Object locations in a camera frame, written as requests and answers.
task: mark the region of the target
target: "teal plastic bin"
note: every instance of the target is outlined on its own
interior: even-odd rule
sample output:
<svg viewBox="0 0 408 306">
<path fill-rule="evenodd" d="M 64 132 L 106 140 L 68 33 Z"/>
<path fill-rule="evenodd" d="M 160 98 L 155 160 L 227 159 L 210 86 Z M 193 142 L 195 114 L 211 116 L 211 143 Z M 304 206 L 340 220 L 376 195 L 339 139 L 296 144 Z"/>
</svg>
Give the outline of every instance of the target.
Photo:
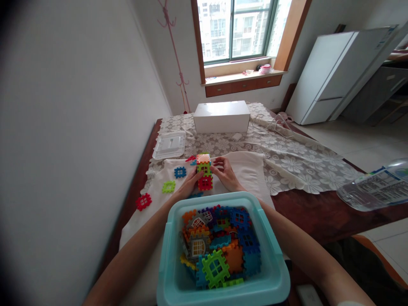
<svg viewBox="0 0 408 306">
<path fill-rule="evenodd" d="M 179 232 L 182 215 L 216 205 L 245 207 L 255 228 L 261 249 L 261 272 L 241 285 L 217 289 L 196 289 L 187 269 L 180 263 Z M 176 203 L 170 210 L 161 250 L 157 305 L 171 306 L 262 306 L 281 303 L 290 290 L 289 271 L 282 251 L 259 201 L 250 193 L 237 192 L 192 198 Z"/>
</svg>

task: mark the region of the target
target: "white towel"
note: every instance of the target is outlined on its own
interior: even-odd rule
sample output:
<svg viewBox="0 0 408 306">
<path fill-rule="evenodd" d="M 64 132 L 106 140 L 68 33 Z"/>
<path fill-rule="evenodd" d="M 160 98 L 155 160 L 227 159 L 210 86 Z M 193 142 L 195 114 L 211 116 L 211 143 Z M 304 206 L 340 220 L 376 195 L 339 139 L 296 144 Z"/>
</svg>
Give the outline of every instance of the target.
<svg viewBox="0 0 408 306">
<path fill-rule="evenodd" d="M 266 204 L 274 208 L 264 178 L 264 155 L 253 152 L 231 152 L 226 154 L 225 157 L 229 159 L 231 167 L 242 186 L 248 190 L 248 192 L 261 198 Z M 164 202 L 171 197 L 169 193 L 162 193 L 163 184 L 166 181 L 176 181 L 175 190 L 183 184 L 185 177 L 175 178 L 174 169 L 177 167 L 185 167 L 187 173 L 189 173 L 195 167 L 190 165 L 191 163 L 192 161 L 186 162 L 185 159 L 167 159 L 164 161 L 164 169 L 156 174 L 149 187 L 148 193 L 152 198 L 152 203 L 141 212 L 136 210 L 130 218 L 122 230 L 119 249 L 121 249 L 159 210 Z M 213 190 L 204 191 L 203 196 L 228 192 L 216 175 L 212 176 L 212 185 Z M 156 288 L 159 280 L 159 262 L 162 245 L 163 237 L 157 244 L 139 280 L 123 300 L 122 305 L 156 305 Z"/>
</svg>

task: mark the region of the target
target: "plastic water bottle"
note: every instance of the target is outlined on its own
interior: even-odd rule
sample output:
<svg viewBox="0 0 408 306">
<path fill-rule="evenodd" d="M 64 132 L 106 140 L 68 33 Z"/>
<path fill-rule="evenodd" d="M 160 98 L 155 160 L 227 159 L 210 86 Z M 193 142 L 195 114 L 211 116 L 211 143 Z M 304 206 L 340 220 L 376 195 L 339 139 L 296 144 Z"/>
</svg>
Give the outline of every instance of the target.
<svg viewBox="0 0 408 306">
<path fill-rule="evenodd" d="M 337 195 L 352 208 L 370 211 L 408 202 L 408 158 L 343 185 Z"/>
</svg>

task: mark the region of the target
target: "wooden cabinet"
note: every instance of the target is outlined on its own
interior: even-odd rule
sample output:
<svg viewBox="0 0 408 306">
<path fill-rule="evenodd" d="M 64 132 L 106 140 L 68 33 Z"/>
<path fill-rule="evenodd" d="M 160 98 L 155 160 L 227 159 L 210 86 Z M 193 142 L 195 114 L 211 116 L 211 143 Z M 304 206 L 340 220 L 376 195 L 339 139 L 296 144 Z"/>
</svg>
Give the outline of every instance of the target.
<svg viewBox="0 0 408 306">
<path fill-rule="evenodd" d="M 206 97 L 233 94 L 242 91 L 278 86 L 281 83 L 282 75 L 263 76 L 256 79 L 245 79 L 230 83 L 211 85 L 205 87 Z"/>
</svg>

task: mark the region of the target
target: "white refrigerator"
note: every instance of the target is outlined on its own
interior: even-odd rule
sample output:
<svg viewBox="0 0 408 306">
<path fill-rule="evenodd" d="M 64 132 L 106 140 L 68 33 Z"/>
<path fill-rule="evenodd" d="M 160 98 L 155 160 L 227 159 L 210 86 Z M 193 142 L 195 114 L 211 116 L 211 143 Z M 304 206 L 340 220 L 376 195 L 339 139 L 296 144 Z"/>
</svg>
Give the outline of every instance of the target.
<svg viewBox="0 0 408 306">
<path fill-rule="evenodd" d="M 395 26 L 319 36 L 286 113 L 300 125 L 328 120 L 394 29 Z"/>
</svg>

